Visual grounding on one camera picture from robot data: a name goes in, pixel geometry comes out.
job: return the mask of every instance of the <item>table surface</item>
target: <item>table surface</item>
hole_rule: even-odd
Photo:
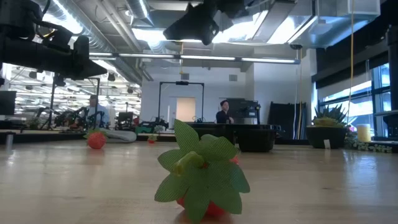
[[[84,141],[0,148],[0,223],[189,223],[175,202],[154,201],[172,142]],[[243,214],[203,223],[397,223],[398,156],[275,146],[239,155],[251,185]]]

